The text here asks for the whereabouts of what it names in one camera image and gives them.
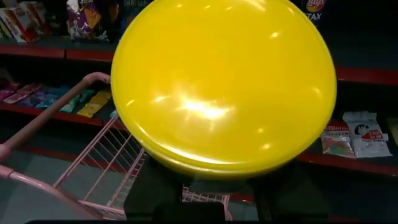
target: snack bag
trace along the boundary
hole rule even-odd
[[[302,11],[315,26],[319,26],[327,0],[303,0]]]
[[[131,21],[153,0],[124,0],[121,21],[121,36]]]
[[[8,96],[11,96],[13,93],[15,93],[19,87],[21,87],[22,84],[21,83],[9,83],[8,85],[6,85],[5,88],[3,88],[2,90],[0,90],[0,100],[3,101],[5,98],[7,98]]]
[[[111,98],[108,91],[99,91],[77,114],[92,118]]]
[[[3,102],[8,103],[8,104],[16,103],[19,100],[26,98],[31,93],[33,93],[34,91],[36,91],[42,87],[43,87],[43,85],[39,84],[39,83],[28,84],[28,85],[22,87],[21,89],[17,90],[17,92],[14,93],[13,95],[7,97],[5,100],[3,100]]]
[[[346,123],[330,121],[321,135],[321,140],[324,154],[355,159]]]
[[[10,38],[12,38],[12,34],[8,30],[7,26],[4,25],[2,20],[0,20],[0,38],[2,38],[2,39],[10,39]]]
[[[20,105],[34,108],[38,103],[40,103],[42,100],[44,100],[45,95],[46,95],[45,88],[42,88],[41,90],[37,90],[27,98],[21,100],[19,102]]]
[[[109,42],[111,24],[118,17],[118,5],[109,1],[68,0],[68,28],[71,40],[98,40]],[[103,7],[109,7],[102,15]]]
[[[24,1],[19,6],[35,22],[35,29],[39,35],[50,34],[50,29],[45,23],[45,8],[42,2]]]
[[[47,94],[44,99],[35,107],[38,109],[45,109],[53,105],[61,96],[63,96],[69,89],[65,86],[61,88],[47,87]]]
[[[345,112],[343,115],[357,158],[392,156],[386,144],[387,135],[382,133],[376,117],[376,113],[368,111]]]
[[[0,18],[6,23],[17,42],[30,43],[39,38],[35,22],[20,7],[0,9]]]
[[[94,94],[93,90],[83,90],[80,93],[79,102],[82,103],[87,100],[92,94]]]

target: red shelf edge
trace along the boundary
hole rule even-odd
[[[23,114],[30,114],[30,115],[39,115],[43,110],[36,109],[36,108],[25,108],[17,105],[7,105],[5,103],[0,103],[0,110],[4,111],[14,111]],[[80,116],[77,114],[68,114],[63,112],[58,112],[52,116],[53,119],[59,119],[62,121],[71,121],[74,123],[81,123],[81,124],[90,124],[95,126],[102,126],[103,122],[100,119],[96,118],[86,118],[84,116]]]
[[[374,174],[389,175],[392,177],[398,176],[398,166],[385,166],[378,164],[370,164],[368,162],[360,161],[357,159],[348,159],[344,157],[331,156],[331,155],[318,155],[309,152],[303,152],[297,156],[297,159],[302,162],[310,162],[324,166],[339,167],[342,169],[357,170],[361,172],[369,172]]]
[[[335,65],[339,81],[398,85],[398,71],[371,68],[350,68]]]
[[[66,55],[69,60],[112,62],[114,52],[106,50],[66,49]]]
[[[20,45],[20,46],[2,45],[0,46],[0,54],[48,57],[48,58],[65,58],[64,49],[26,46],[26,45]]]

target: floor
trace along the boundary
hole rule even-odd
[[[23,151],[13,151],[5,163],[15,171],[49,184],[54,183],[70,164],[69,161],[33,155]],[[92,167],[78,166],[74,174],[78,175],[69,177],[70,181],[65,182],[64,189],[81,198],[92,186],[84,183],[93,183],[101,171]],[[90,195],[91,202],[105,204],[118,186],[114,183],[119,183],[123,176],[113,172],[104,178],[105,181]],[[0,223],[2,224],[22,224],[31,220],[84,219],[79,213],[39,189],[9,179],[0,179],[0,186],[0,198],[2,198],[0,201]],[[231,202],[229,212],[234,220],[257,220],[256,207],[250,204]]]

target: store shelf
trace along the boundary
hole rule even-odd
[[[29,115],[34,115],[37,116],[43,112],[41,109],[36,109],[36,108],[26,108],[26,107],[21,107],[18,105],[9,105],[5,103],[0,103],[0,111],[13,111],[17,113],[22,113],[22,114],[29,114]],[[95,125],[95,126],[102,126],[103,122],[102,120],[98,118],[87,118],[84,116],[80,116],[77,114],[69,114],[69,113],[63,113],[63,112],[58,112],[53,116],[53,119],[59,119],[62,121],[70,121],[74,123],[81,123],[81,124],[90,124],[90,125]]]
[[[15,40],[0,39],[0,54],[47,58],[65,57],[65,51],[59,48],[58,39],[53,38],[45,38],[34,44],[21,44]]]
[[[396,148],[389,147],[396,154]],[[375,157],[364,159],[349,159],[340,156],[322,154],[322,143],[317,139],[306,151],[297,156],[302,162],[310,162],[323,166],[333,166],[342,169],[356,170],[373,174],[398,177],[398,157]]]
[[[371,35],[322,32],[340,81],[398,85],[398,45]],[[111,62],[117,43],[72,43],[44,37],[33,44],[0,40],[0,54]]]
[[[43,37],[32,44],[0,39],[0,54],[111,62],[115,44],[73,43],[69,37]]]

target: shopping cart handle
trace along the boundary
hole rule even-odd
[[[27,141],[39,128],[41,128],[53,114],[58,112],[65,106],[71,99],[77,96],[82,90],[87,88],[95,81],[102,81],[105,83],[110,82],[111,77],[102,72],[93,72],[86,75],[77,85],[64,94],[53,105],[49,106],[46,110],[41,112],[29,124],[19,130],[15,135],[8,139],[4,144],[0,144],[0,162],[5,160],[11,150],[20,146]]]

